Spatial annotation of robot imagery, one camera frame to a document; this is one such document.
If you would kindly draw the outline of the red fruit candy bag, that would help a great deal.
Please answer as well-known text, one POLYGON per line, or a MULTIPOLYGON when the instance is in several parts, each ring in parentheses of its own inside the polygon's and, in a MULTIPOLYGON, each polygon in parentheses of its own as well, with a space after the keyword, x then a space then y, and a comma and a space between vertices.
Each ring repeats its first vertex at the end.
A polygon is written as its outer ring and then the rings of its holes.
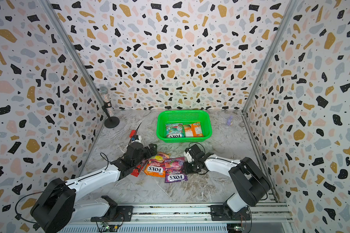
POLYGON ((137 167, 135 167, 131 173, 132 176, 138 177, 140 175, 140 172, 143 170, 145 167, 145 163, 139 164, 137 167))

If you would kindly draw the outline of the purple Fox's berries candy bag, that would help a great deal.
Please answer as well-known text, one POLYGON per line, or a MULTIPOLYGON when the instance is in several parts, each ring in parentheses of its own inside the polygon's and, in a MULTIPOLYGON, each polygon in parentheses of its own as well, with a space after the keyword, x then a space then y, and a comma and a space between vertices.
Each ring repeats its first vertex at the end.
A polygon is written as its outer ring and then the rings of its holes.
POLYGON ((177 183, 188 181, 187 175, 183 172, 184 157, 169 158, 164 161, 165 183, 177 183))

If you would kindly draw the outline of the orange Fox's fruits candy bag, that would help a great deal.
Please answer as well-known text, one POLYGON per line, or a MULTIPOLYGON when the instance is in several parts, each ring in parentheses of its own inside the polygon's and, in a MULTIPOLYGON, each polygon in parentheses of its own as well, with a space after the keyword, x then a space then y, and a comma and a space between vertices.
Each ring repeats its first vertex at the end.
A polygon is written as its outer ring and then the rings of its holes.
POLYGON ((158 152, 157 155, 151 157, 144 169, 144 173, 148 176, 153 177, 165 177, 165 160, 169 159, 170 156, 168 154, 158 152))

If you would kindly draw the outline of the orange candy bag back side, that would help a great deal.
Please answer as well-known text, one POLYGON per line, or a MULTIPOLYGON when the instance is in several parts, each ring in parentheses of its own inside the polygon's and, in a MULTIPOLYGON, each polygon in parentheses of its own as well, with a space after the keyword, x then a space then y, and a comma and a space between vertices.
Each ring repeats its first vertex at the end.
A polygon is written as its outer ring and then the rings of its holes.
POLYGON ((203 132, 201 128, 200 122, 195 122, 192 124, 184 124, 183 125, 185 137, 203 137, 203 132))

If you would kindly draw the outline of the teal Fox's mint candy bag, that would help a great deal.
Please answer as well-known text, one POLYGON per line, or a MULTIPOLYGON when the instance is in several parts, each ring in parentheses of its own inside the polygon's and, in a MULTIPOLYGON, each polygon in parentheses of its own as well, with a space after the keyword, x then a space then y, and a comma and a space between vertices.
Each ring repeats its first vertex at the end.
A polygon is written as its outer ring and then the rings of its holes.
POLYGON ((166 124, 167 138, 184 138, 185 130, 182 123, 166 124))

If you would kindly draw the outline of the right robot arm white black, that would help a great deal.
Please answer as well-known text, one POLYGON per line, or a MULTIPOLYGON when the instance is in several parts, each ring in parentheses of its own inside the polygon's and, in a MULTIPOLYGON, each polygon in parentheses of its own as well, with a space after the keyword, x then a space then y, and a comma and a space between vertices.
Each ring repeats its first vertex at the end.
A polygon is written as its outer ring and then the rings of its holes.
POLYGON ((236 192, 224 203, 226 215, 238 213, 248 206, 255 206, 271 189, 266 175, 249 157, 242 160, 223 158, 211 152, 205 153, 197 143, 186 148, 184 156, 187 160, 183 165, 185 174, 200 174, 204 170, 231 178, 236 192))

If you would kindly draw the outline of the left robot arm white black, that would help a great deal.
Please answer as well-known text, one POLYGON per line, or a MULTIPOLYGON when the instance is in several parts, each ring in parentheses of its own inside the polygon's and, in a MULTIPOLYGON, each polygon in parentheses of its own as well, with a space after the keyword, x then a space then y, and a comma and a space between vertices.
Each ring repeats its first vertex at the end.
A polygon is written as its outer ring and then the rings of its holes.
POLYGON ((140 142, 133 142, 123 156, 109 162, 107 167, 68 181, 57 178, 41 193, 30 214, 46 233, 57 233, 71 222, 88 218, 95 222, 115 220, 119 215, 118 205, 109 196, 83 202, 80 199, 125 178, 142 161, 157 153, 156 144, 145 147, 140 142))

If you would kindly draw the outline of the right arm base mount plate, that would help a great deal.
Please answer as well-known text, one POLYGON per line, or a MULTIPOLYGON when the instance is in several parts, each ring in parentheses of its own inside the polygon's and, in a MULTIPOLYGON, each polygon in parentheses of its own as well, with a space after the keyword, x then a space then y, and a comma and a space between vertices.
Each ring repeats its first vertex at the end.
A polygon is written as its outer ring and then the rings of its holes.
POLYGON ((251 220, 250 211, 247 207, 243 207, 238 212, 234 212, 226 204, 211 205, 212 221, 248 221, 251 220))

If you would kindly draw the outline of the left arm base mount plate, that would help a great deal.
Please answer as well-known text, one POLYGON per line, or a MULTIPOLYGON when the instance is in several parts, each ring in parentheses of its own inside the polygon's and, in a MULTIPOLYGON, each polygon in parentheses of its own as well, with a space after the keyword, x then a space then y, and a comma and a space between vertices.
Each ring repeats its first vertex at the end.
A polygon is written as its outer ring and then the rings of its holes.
POLYGON ((91 222, 130 222, 133 214, 133 206, 113 206, 102 217, 92 217, 91 222))

